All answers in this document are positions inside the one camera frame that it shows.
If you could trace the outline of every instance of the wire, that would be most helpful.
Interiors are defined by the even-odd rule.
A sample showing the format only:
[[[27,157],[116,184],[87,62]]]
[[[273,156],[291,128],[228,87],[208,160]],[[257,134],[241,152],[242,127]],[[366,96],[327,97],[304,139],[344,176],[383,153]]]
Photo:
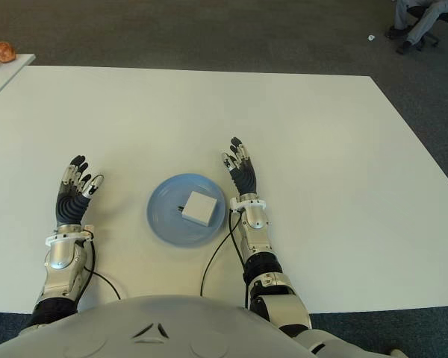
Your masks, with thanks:
[[[206,274],[208,273],[208,269],[209,266],[211,266],[212,261],[214,260],[217,252],[219,251],[219,249],[221,248],[221,246],[223,246],[224,242],[227,240],[227,238],[230,237],[230,235],[232,234],[232,232],[236,229],[236,227],[239,225],[240,220],[242,219],[242,213],[240,213],[240,217],[239,220],[237,220],[236,225],[234,225],[234,227],[231,227],[229,230],[229,233],[225,236],[225,238],[221,241],[221,243],[217,246],[215,252],[212,254],[211,258],[209,259],[208,265],[206,266],[206,269],[204,270],[204,274],[202,275],[202,280],[201,280],[201,291],[199,292],[199,295],[202,297],[202,292],[204,290],[204,281],[206,278]],[[231,222],[231,211],[229,210],[229,222]]]
[[[242,258],[242,255],[240,254],[239,248],[237,247],[236,239],[234,238],[234,233],[233,233],[234,230],[231,230],[231,216],[232,216],[232,211],[229,210],[229,233],[231,234],[232,243],[234,244],[234,248],[236,249],[237,255],[239,256],[239,260],[240,260],[240,264],[242,265],[242,269],[244,270],[244,272],[246,272],[246,264],[244,263],[244,260]],[[242,219],[242,212],[240,212],[239,221],[241,219]],[[249,287],[247,286],[246,282],[244,282],[244,284],[246,285],[244,307],[247,308],[247,301],[249,300]]]
[[[246,266],[244,264],[244,260],[242,258],[242,255],[240,254],[239,248],[237,247],[236,239],[234,238],[234,230],[232,229],[232,226],[231,226],[231,218],[232,218],[232,211],[229,210],[229,234],[231,235],[232,243],[234,244],[234,247],[236,249],[237,255],[239,256],[240,264],[242,265],[242,268],[244,269]]]
[[[88,231],[88,230],[84,230],[84,231],[87,231],[88,233],[91,234],[91,241],[90,241],[90,246],[91,246],[91,269],[90,269],[90,274],[87,277],[87,280],[84,282],[83,289],[81,289],[80,293],[78,294],[78,296],[77,296],[77,298],[75,300],[75,307],[78,306],[78,302],[81,300],[81,296],[83,296],[84,290],[87,289],[88,285],[90,284],[91,277],[93,276],[93,272],[95,271],[95,264],[96,264],[95,244],[93,244],[93,238],[95,236],[93,235],[93,233],[91,231]]]
[[[88,272],[91,272],[91,270],[88,269],[88,267],[84,267],[85,270],[87,270]],[[113,289],[114,293],[116,294],[116,296],[118,297],[119,300],[121,300],[121,296],[118,293],[118,290],[114,287],[114,285],[102,274],[99,274],[98,272],[94,271],[93,272],[94,275],[100,277],[102,280],[104,280],[108,285],[111,286],[111,288]]]

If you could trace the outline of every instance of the small white box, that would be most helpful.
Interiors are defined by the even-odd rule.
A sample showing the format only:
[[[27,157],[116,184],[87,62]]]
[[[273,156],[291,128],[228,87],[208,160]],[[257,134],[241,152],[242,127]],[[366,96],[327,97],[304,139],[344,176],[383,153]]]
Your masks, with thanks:
[[[199,194],[198,192],[191,192],[182,210],[182,217],[197,224],[209,226],[209,221],[216,208],[216,204],[217,199]]]

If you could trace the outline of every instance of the gray carpet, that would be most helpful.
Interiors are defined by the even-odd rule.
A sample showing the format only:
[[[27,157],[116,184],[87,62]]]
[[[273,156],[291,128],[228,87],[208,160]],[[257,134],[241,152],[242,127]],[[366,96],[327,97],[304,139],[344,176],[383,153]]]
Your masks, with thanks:
[[[448,25],[395,54],[390,0],[0,0],[0,40],[35,65],[369,75],[448,176]],[[369,34],[376,38],[370,42]],[[0,342],[22,315],[0,314]],[[448,357],[448,307],[314,316],[363,348]]]

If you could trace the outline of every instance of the gray pants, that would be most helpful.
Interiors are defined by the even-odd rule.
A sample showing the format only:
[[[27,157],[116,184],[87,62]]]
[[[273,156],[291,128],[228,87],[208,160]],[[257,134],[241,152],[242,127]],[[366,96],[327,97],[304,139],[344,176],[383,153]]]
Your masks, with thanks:
[[[407,41],[414,45],[432,28],[442,13],[448,13],[448,0],[398,0],[396,2],[394,26],[397,30],[403,30],[407,27],[406,10],[413,6],[429,7],[420,22],[408,33]]]

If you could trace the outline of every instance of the robotic arm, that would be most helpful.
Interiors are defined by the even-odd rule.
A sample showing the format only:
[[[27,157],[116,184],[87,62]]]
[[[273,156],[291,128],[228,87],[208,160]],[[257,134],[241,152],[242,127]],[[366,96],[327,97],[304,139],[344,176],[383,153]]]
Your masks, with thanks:
[[[272,249],[267,233],[266,203],[257,195],[257,181],[249,154],[238,138],[233,138],[231,143],[235,157],[223,153],[223,162],[240,194],[239,198],[231,199],[231,210],[242,213],[238,228],[242,237],[243,278],[250,292],[250,310],[295,337],[311,329],[310,316]]]
[[[94,266],[93,231],[91,227],[83,228],[81,220],[103,176],[97,175],[91,181],[89,174],[81,178],[87,167],[85,157],[77,156],[63,174],[56,203],[57,230],[46,239],[46,245],[50,247],[45,258],[46,281],[23,332],[76,313],[91,277],[90,273],[84,281],[81,274],[87,261],[86,241],[92,249]]]

